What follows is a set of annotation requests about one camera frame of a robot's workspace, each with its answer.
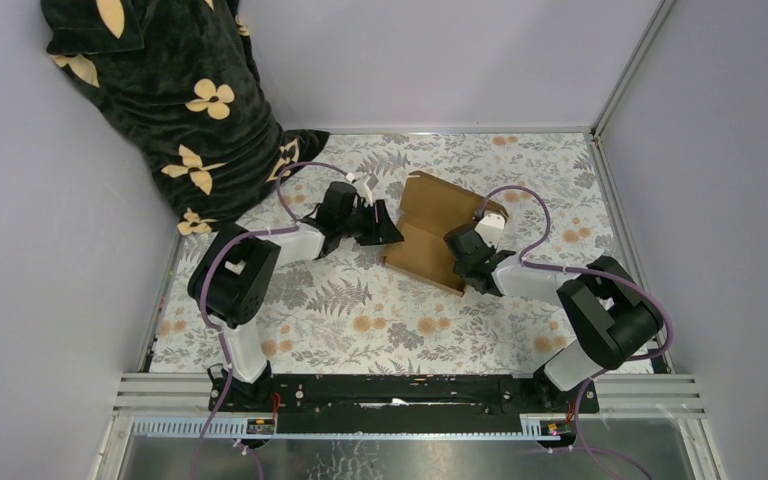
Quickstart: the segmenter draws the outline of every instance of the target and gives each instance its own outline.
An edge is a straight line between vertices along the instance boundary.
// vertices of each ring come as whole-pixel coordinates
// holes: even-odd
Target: cardboard box
[[[449,252],[443,236],[474,221],[483,199],[483,195],[433,175],[411,172],[399,206],[403,213],[397,223],[405,241],[384,249],[384,265],[462,296],[466,282],[454,272],[455,257]],[[488,203],[487,210],[508,218],[508,212],[496,202]]]

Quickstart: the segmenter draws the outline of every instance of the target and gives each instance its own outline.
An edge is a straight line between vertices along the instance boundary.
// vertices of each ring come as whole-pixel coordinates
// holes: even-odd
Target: cardboard
[[[462,296],[466,282],[454,272],[455,257],[443,236],[474,221],[483,200],[483,195],[428,173],[411,172],[399,206],[404,213],[397,223],[405,241],[384,249],[384,265]],[[487,210],[508,218],[507,210],[496,202],[489,202]]]

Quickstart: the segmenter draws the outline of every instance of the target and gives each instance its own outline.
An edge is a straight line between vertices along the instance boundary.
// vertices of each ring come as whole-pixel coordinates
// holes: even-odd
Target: wall
[[[0,2],[0,478],[86,478],[148,328],[174,219],[138,152]]]
[[[373,131],[596,121],[658,0],[243,0],[288,127]]]
[[[679,2],[604,145],[729,477],[768,478],[768,2]]]

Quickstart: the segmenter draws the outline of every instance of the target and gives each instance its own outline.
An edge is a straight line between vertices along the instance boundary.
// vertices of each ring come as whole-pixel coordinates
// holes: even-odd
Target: open box
[[[466,282],[454,272],[455,257],[443,236],[474,220],[484,200],[470,192],[425,172],[411,172],[405,182],[397,226],[405,241],[388,245],[382,252],[384,265],[412,278],[462,296]],[[508,218],[496,202],[486,210]]]

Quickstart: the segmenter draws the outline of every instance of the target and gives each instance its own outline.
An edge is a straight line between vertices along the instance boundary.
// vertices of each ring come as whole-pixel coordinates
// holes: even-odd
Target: pillow
[[[140,148],[184,235],[232,225],[329,136],[275,120],[238,3],[42,0],[47,52]]]

